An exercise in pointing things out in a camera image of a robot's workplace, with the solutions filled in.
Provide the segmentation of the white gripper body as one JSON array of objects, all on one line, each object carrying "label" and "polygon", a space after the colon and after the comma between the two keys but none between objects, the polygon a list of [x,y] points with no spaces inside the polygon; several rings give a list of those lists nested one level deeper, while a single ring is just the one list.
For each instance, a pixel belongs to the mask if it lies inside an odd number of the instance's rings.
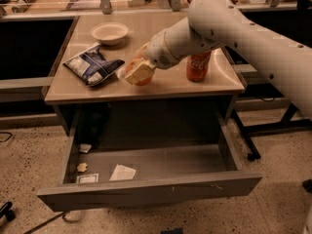
[{"label": "white gripper body", "polygon": [[160,69],[169,69],[179,63],[179,59],[169,51],[166,44],[166,29],[155,34],[147,44],[148,59]]}]

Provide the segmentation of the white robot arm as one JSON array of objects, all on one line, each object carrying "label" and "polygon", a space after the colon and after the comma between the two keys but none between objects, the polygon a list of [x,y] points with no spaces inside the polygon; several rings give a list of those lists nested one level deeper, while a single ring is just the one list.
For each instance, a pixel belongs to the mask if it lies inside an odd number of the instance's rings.
[{"label": "white robot arm", "polygon": [[154,35],[126,75],[136,84],[154,70],[227,46],[306,117],[312,117],[312,49],[247,19],[230,0],[193,0],[186,18]]}]

